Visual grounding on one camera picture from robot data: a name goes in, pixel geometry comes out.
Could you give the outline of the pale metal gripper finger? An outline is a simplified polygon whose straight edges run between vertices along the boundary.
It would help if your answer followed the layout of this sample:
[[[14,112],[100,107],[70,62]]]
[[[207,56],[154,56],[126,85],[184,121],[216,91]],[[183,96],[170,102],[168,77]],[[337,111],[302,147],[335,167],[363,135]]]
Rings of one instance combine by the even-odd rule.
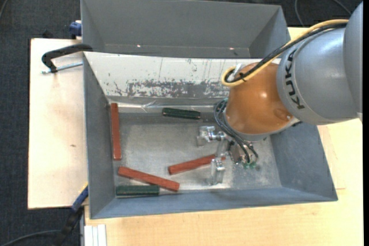
[[[210,162],[210,176],[208,178],[208,184],[211,186],[221,184],[223,182],[225,174],[225,166],[223,161],[218,158],[214,158]]]
[[[203,147],[216,140],[215,126],[201,126],[197,135],[197,146]]]

